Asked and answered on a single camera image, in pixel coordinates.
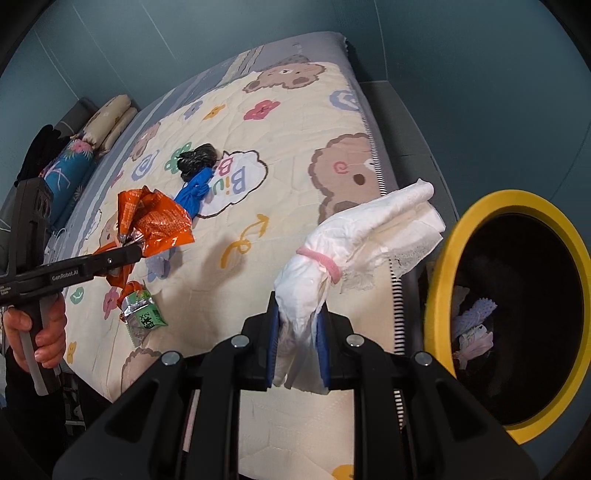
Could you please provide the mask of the cartoon bear quilted blanket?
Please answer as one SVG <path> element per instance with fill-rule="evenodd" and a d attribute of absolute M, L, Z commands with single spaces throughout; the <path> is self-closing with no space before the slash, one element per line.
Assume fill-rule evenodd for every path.
<path fill-rule="evenodd" d="M 219 160 L 193 221 L 194 242 L 173 249 L 166 279 L 147 286 L 166 326 L 134 347 L 102 278 L 66 293 L 69 367 L 117 399 L 168 350 L 204 353 L 266 310 L 273 282 L 305 236 L 329 215 L 394 190 L 388 157 L 356 90 L 334 60 L 257 67 L 207 92 L 191 82 L 142 110 L 99 163 L 55 244 L 90 254 L 114 227 L 117 195 L 147 186 L 174 196 L 176 159 L 211 143 Z"/>

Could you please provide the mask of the green snack wrapper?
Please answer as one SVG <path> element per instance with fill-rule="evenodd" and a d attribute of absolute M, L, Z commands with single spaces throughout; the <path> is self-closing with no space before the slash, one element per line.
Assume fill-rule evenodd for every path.
<path fill-rule="evenodd" d="M 134 347 L 141 346 L 152 330 L 167 325 L 151 293 L 144 287 L 123 297 L 121 315 Z"/>

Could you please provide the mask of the black clothing pile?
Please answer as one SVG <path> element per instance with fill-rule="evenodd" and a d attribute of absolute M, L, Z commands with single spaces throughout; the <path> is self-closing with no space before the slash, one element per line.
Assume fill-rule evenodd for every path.
<path fill-rule="evenodd" d="M 43 126 L 27 150 L 14 186 L 17 187 L 22 181 L 38 177 L 68 143 L 69 137 L 62 136 L 58 129 L 50 124 Z"/>

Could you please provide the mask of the yellow rimmed black trash bin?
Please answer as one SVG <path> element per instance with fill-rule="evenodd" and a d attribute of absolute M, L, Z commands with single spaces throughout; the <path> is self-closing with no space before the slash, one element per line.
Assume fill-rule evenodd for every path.
<path fill-rule="evenodd" d="M 490 299 L 492 347 L 459 359 L 455 287 Z M 590 256 L 571 221 L 546 199 L 501 190 L 477 201 L 446 239 L 425 314 L 425 347 L 513 439 L 546 433 L 590 366 Z"/>

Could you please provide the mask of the small black plastic bag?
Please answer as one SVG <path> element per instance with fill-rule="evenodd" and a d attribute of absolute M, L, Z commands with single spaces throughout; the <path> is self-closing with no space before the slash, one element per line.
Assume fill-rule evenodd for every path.
<path fill-rule="evenodd" d="M 180 171 L 180 177 L 185 183 L 188 183 L 195 175 L 204 168 L 212 169 L 217 163 L 217 151 L 211 143 L 198 146 L 178 155 L 177 168 Z"/>

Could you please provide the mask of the folded blue floral quilt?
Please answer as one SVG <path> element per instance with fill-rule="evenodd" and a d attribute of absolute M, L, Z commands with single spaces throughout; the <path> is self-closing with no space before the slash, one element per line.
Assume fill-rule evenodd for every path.
<path fill-rule="evenodd" d="M 90 144 L 80 139 L 71 140 L 44 174 L 53 193 L 50 227 L 57 231 L 65 226 L 84 187 L 96 167 Z"/>

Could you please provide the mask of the white tissue bundle pink band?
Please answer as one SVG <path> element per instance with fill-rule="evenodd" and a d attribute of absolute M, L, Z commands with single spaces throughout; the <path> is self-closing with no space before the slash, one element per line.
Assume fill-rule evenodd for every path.
<path fill-rule="evenodd" d="M 318 316 L 332 285 L 342 291 L 370 290 L 374 272 L 391 263 L 400 278 L 443 240 L 446 225 L 430 199 L 434 186 L 422 179 L 402 189 L 335 213 L 308 234 L 277 275 L 279 311 L 276 387 L 325 394 Z"/>

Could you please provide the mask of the orange foil snack wrapper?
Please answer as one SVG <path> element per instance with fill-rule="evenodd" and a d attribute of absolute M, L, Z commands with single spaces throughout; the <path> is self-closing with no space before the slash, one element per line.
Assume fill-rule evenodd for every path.
<path fill-rule="evenodd" d="M 194 242 L 187 211 L 161 191 L 147 186 L 118 193 L 114 227 L 116 230 L 101 236 L 94 254 L 138 245 L 142 258 L 149 258 Z"/>

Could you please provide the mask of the folded beige quilt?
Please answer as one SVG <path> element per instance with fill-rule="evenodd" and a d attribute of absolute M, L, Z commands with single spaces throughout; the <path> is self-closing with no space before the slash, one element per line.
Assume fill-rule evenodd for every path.
<path fill-rule="evenodd" d="M 93 151 L 108 153 L 137 113 L 127 95 L 117 95 L 88 120 L 78 138 L 89 144 Z"/>

